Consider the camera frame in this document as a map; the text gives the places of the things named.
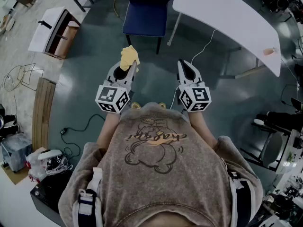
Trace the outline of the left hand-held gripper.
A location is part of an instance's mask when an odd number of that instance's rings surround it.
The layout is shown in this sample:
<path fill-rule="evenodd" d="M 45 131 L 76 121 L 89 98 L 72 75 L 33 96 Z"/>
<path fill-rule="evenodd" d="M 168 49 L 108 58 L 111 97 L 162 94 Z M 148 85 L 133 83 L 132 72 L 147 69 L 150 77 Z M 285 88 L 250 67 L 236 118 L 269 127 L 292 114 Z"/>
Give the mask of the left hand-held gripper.
<path fill-rule="evenodd" d="M 107 74 L 107 79 L 100 85 L 95 102 L 104 112 L 120 114 L 127 105 L 130 105 L 134 92 L 131 90 L 132 82 L 137 73 L 137 62 L 125 71 L 125 77 L 121 78 L 120 62 L 112 66 Z"/>

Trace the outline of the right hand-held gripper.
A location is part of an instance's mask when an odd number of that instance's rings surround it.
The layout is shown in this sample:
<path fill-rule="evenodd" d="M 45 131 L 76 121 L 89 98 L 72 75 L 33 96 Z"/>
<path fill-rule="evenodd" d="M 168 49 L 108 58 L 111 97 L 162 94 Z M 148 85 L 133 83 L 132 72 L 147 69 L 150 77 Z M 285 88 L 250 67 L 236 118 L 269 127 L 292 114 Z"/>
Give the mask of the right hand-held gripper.
<path fill-rule="evenodd" d="M 186 60 L 179 59 L 178 104 L 187 112 L 202 112 L 211 103 L 209 87 L 202 81 L 199 70 Z"/>

